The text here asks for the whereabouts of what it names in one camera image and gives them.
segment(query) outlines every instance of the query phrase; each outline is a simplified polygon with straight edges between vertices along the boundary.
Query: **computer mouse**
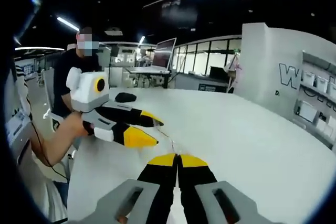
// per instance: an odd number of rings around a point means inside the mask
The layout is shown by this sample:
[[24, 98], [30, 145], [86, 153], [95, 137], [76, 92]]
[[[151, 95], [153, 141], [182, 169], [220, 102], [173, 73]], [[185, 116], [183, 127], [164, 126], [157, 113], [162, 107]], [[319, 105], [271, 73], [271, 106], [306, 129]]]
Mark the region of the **computer mouse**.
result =
[[137, 96], [134, 94], [121, 92], [115, 97], [116, 102], [134, 102], [137, 99]]

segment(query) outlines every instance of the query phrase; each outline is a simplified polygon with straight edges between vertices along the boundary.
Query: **black ceiling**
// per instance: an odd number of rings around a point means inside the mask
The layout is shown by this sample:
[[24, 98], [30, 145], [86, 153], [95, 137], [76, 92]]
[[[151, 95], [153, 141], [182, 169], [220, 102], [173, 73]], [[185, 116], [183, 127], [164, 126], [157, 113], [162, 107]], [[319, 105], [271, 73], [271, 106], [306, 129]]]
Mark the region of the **black ceiling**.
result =
[[[272, 27], [306, 31], [332, 40], [336, 22], [335, 0], [196, 0], [196, 31], [175, 28], [153, 34], [142, 20], [142, 7], [157, 0], [42, 0], [39, 12], [20, 42], [22, 46], [63, 47], [75, 41], [75, 31], [61, 24], [61, 16], [74, 24], [95, 28], [103, 40], [139, 41], [156, 44], [177, 37], [178, 44], [200, 38], [240, 34], [243, 23], [266, 22]], [[33, 10], [31, 0], [16, 0], [15, 28], [22, 28]], [[104, 30], [119, 27], [122, 37], [105, 36]]]

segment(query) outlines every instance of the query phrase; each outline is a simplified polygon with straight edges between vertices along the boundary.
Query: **black t-shirt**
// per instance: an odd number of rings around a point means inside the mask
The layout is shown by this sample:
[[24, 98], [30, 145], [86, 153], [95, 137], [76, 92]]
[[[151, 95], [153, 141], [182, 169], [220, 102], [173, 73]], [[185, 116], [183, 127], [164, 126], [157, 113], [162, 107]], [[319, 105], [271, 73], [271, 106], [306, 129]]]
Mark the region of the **black t-shirt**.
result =
[[80, 58], [76, 54], [76, 49], [70, 49], [64, 52], [55, 65], [54, 73], [54, 108], [53, 113], [66, 117], [71, 113], [64, 104], [62, 95], [70, 93], [70, 89], [66, 86], [67, 77], [72, 67], [80, 68], [82, 72], [99, 71], [98, 56], [87, 56]]

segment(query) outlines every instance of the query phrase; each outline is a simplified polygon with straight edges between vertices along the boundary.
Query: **camera lens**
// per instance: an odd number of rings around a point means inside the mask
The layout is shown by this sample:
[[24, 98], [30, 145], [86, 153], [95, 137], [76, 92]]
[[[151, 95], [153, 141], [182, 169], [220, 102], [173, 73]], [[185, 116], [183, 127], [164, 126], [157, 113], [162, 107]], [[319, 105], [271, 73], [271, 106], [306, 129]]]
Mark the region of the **camera lens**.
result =
[[105, 81], [104, 79], [100, 79], [98, 82], [97, 82], [97, 90], [99, 92], [101, 92], [105, 87]]

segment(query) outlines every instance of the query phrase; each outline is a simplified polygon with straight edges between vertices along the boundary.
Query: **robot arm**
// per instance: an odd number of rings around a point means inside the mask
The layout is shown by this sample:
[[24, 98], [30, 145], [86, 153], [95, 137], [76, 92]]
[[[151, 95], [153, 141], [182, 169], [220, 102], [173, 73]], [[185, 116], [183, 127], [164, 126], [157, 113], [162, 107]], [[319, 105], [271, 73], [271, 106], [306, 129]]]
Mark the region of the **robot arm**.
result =
[[82, 112], [83, 125], [97, 138], [115, 141], [125, 147], [155, 146], [158, 142], [133, 125], [154, 127], [163, 125], [153, 114], [109, 100], [108, 77], [105, 72], [82, 73], [71, 68], [67, 78], [71, 105]]

